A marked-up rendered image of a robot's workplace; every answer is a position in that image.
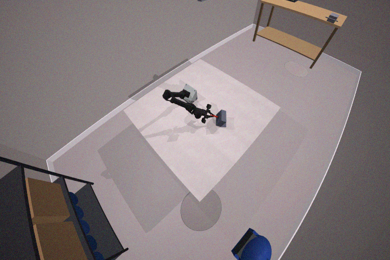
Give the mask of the grey sloped panel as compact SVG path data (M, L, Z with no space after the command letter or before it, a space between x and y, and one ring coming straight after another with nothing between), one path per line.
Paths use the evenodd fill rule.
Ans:
M216 126L226 127L226 111L220 110L216 116L218 116L218 118L216 118Z

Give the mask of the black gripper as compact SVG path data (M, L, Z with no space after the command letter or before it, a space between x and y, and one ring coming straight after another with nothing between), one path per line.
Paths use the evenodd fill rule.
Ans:
M205 120L206 118L213 117L213 116L207 115L207 113L212 114L212 113L210 112L210 110L209 110L209 109L211 108L211 105L210 105L210 104L207 104L206 108L207 108L207 110L201 109L201 111L200 111L201 115L204 116L204 117L202 118L202 120L201 120L202 123L205 123L205 122L206 122L206 120ZM214 114L212 114L212 115L214 115Z

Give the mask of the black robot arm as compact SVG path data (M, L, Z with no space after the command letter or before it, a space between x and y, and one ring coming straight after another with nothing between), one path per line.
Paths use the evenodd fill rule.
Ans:
M189 98L190 92L186 90L182 90L180 92L171 92L169 90L165 90L164 94L162 95L163 98L166 101L169 101L171 103L177 104L181 107L184 107L188 112L190 112L192 115L194 114L195 118L199 119L201 118L201 109L197 108L194 104L192 103L185 103L181 100L176 99L175 97L179 97L181 99L184 99L184 97ZM171 100L168 100L171 97Z

